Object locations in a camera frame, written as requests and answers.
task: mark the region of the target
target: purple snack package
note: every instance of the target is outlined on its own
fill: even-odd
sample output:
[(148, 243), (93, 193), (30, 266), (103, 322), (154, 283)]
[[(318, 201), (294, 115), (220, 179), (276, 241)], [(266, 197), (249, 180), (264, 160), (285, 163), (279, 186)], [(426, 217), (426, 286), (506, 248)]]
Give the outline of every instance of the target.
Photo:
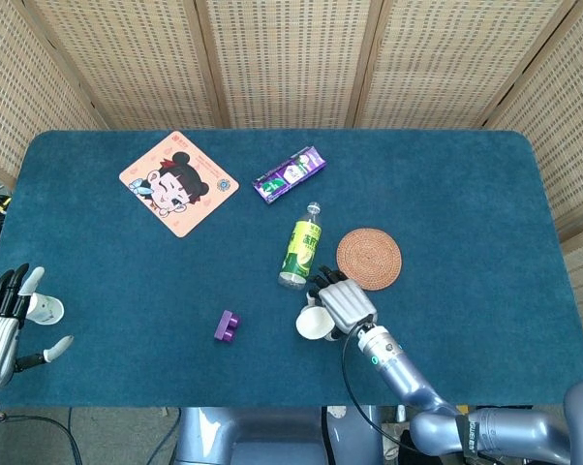
[(326, 166), (326, 160), (315, 147), (304, 147), (298, 153), (253, 181), (253, 187), (266, 203), (273, 203), (296, 184), (308, 179)]

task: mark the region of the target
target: green drink bottle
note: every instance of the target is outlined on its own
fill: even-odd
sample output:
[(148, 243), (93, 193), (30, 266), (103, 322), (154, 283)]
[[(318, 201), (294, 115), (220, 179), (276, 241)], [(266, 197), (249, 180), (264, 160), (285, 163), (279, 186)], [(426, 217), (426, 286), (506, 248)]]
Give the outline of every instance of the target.
[(292, 289), (304, 287), (321, 234), (320, 204), (312, 201), (291, 233), (288, 253), (279, 273), (280, 284)]

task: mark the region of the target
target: floor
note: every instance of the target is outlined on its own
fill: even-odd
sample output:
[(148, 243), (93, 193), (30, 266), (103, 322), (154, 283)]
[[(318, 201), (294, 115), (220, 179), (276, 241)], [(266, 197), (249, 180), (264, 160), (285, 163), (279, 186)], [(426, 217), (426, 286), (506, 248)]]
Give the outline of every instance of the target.
[[(562, 416), (561, 406), (540, 407)], [(44, 416), (68, 425), (68, 408), (30, 408), (8, 410), (7, 413)], [(145, 464), (176, 417), (177, 409), (76, 408), (72, 410), (71, 430), (85, 465)], [(169, 464), (175, 440), (176, 433), (160, 450), (152, 465)], [(55, 426), (38, 421), (0, 424), (0, 464), (48, 465), (70, 464), (72, 461), (68, 439)]]

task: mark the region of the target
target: bottle label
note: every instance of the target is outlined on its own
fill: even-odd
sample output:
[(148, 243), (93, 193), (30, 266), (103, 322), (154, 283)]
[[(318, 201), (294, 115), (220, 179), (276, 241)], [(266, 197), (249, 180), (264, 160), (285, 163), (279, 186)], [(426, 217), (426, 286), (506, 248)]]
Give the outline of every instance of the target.
[(322, 228), (315, 223), (298, 221), (291, 233), (288, 253), (281, 271), (306, 278), (311, 270), (311, 263), (321, 234)]

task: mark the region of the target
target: cartoon girl illustration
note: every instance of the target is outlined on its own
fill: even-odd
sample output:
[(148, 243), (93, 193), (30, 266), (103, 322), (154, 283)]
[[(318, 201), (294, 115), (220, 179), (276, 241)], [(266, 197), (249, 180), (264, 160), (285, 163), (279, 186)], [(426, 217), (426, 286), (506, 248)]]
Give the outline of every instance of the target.
[(189, 160), (187, 153), (175, 152), (171, 160), (160, 162), (159, 170), (151, 171), (146, 179), (135, 179), (129, 188), (135, 195), (151, 201), (152, 208), (163, 218), (172, 211), (181, 213), (187, 203), (198, 202), (209, 191), (199, 173), (188, 164)]

